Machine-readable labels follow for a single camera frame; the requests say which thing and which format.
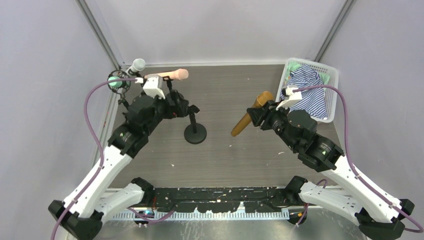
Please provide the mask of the green microphone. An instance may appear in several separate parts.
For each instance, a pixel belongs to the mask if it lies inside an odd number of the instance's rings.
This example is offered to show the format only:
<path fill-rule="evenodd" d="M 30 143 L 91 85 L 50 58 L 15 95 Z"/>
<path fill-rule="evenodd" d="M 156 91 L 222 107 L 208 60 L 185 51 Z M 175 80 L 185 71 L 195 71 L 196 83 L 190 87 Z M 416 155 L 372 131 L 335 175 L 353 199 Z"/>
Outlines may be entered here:
<path fill-rule="evenodd" d="M 123 81 L 121 81 L 121 78 L 119 76 L 110 76 L 107 79 L 109 87 L 113 89 L 119 89 L 123 85 Z"/>

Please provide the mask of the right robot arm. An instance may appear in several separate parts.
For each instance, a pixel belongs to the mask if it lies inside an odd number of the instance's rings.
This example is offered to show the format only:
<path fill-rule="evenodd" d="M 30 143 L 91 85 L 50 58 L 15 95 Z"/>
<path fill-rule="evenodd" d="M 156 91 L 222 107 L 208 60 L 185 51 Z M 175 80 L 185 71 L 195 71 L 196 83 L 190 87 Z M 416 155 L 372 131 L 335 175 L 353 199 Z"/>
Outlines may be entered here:
<path fill-rule="evenodd" d="M 404 219 L 395 208 L 411 215 L 414 204 L 398 199 L 369 180 L 375 191 L 361 180 L 362 172 L 350 166 L 343 150 L 317 133 L 318 123 L 305 110 L 289 111 L 277 108 L 278 103 L 267 102 L 260 108 L 248 108 L 247 114 L 255 127 L 272 130 L 297 154 L 304 165 L 338 183 L 348 196 L 322 189 L 305 178 L 294 176 L 286 189 L 304 203 L 321 206 L 358 226 L 372 240 L 396 240 L 406 230 Z"/>

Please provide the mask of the black stand with clip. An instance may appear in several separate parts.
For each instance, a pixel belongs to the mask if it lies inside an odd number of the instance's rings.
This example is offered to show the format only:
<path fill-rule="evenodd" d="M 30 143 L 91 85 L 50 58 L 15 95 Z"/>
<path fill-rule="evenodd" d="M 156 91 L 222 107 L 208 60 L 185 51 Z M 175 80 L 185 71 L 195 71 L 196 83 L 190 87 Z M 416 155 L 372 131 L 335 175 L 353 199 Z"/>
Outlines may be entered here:
<path fill-rule="evenodd" d="M 190 113 L 188 116 L 190 119 L 190 125 L 188 125 L 184 130 L 184 138 L 192 145 L 201 144 L 207 137 L 207 130 L 202 124 L 196 121 L 194 113 Z"/>

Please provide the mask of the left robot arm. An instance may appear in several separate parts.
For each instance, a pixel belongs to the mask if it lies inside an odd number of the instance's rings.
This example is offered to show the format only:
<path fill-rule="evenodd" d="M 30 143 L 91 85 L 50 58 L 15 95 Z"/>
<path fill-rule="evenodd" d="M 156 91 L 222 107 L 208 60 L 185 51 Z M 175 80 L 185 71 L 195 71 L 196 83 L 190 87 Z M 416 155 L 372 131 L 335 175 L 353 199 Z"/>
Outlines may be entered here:
<path fill-rule="evenodd" d="M 162 120 L 189 117 L 194 124 L 200 111 L 177 90 L 171 90 L 165 98 L 142 93 L 126 109 L 125 122 L 113 131 L 96 165 L 70 195 L 53 200 L 48 207 L 60 226 L 78 240 L 94 239 L 103 224 L 120 211 L 152 202 L 154 187 L 140 177 L 104 199 L 101 196 L 148 143 Z"/>

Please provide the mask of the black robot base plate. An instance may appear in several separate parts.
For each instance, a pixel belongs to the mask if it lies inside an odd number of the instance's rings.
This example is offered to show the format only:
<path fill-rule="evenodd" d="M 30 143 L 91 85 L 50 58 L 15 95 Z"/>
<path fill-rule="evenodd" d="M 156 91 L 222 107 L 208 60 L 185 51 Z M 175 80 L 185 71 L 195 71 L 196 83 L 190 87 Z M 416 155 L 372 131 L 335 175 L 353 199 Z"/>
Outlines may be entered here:
<path fill-rule="evenodd" d="M 147 192 L 136 207 L 168 213 L 276 213 L 305 203 L 293 191 L 278 187 L 158 187 Z"/>

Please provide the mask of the white microphone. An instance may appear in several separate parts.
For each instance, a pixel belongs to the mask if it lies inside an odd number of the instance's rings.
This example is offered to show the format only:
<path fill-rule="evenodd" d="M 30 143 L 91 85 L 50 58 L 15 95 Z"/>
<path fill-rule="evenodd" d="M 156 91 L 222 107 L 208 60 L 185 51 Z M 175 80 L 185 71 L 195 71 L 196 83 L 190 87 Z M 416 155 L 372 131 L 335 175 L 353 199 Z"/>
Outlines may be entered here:
<path fill-rule="evenodd" d="M 144 70 L 146 62 L 142 58 L 136 58 L 132 65 L 125 71 L 129 76 L 136 76 L 140 71 Z"/>

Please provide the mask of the pink microphone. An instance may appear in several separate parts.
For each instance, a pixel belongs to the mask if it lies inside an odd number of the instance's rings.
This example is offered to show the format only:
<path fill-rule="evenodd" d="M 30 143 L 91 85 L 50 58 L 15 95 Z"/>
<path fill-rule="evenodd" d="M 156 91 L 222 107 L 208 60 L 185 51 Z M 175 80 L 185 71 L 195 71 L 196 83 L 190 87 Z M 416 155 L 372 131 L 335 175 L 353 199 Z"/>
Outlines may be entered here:
<path fill-rule="evenodd" d="M 173 80 L 185 80 L 189 77 L 189 71 L 187 69 L 179 68 L 174 71 L 166 71 L 159 73 L 151 73 L 144 76 L 147 79 L 150 76 L 157 75 L 163 78 L 164 81 L 173 81 Z"/>

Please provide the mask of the black shock mount stand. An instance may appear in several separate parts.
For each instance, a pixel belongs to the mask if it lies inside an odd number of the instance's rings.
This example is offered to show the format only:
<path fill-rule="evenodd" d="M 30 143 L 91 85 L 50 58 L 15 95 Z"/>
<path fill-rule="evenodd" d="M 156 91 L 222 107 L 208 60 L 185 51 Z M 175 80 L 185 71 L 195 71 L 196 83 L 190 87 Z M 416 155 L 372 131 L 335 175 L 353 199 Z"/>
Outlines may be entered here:
<path fill-rule="evenodd" d="M 177 96 L 177 92 L 173 89 L 173 79 L 171 79 L 169 76 L 163 76 L 162 79 L 164 82 L 166 82 L 166 86 L 168 88 L 168 94 L 166 95 L 166 97 L 172 98 Z"/>

